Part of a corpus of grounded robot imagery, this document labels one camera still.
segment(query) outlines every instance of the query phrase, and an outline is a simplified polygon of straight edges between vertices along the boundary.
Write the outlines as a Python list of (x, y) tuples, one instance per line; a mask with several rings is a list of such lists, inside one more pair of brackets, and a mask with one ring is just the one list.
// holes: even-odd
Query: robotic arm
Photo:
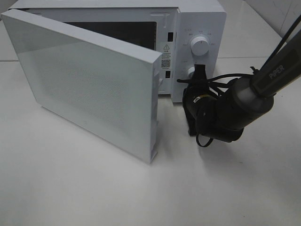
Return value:
[[(196, 135), (200, 146), (209, 146), (213, 139), (225, 142), (238, 140), (245, 126), (272, 109), (274, 95), (301, 76), (301, 31), (280, 50), (300, 21), (301, 16), (265, 65), (259, 71), (253, 68), (254, 75), (231, 74), (208, 80), (205, 66), (195, 65), (191, 79), (178, 80), (188, 83), (183, 94), (183, 107), (189, 135)], [(227, 84), (215, 82), (217, 79), (233, 76), (240, 78)], [(223, 93), (219, 87), (228, 90)], [(209, 137), (209, 142), (201, 145), (199, 135)]]

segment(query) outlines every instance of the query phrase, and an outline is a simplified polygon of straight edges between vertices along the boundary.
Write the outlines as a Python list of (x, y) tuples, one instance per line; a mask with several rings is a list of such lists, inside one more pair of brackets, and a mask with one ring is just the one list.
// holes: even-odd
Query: white knob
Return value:
[(192, 78), (194, 70), (195, 70), (194, 67), (191, 67), (190, 69), (188, 69), (188, 71), (187, 71), (187, 78), (188, 79)]
[(196, 56), (202, 56), (209, 51), (209, 40), (205, 36), (198, 36), (191, 41), (191, 51)]

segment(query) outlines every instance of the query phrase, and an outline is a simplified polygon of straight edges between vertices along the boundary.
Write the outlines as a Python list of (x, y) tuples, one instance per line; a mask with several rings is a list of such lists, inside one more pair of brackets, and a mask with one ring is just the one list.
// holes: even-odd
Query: microwave door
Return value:
[(152, 160), (161, 53), (20, 10), (2, 19), (39, 104)]

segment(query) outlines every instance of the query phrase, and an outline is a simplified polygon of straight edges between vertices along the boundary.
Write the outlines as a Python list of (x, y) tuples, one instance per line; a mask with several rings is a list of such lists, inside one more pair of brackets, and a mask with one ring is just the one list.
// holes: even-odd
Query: qr code sticker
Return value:
[(171, 60), (162, 60), (162, 68), (170, 68)]

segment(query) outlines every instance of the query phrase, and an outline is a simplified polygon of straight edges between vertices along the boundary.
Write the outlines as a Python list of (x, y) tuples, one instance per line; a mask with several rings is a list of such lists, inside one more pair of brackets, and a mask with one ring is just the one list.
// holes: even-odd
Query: white microwave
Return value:
[(194, 64), (212, 77), (217, 0), (19, 0), (2, 14), (36, 101), (150, 162), (158, 94), (181, 102)]

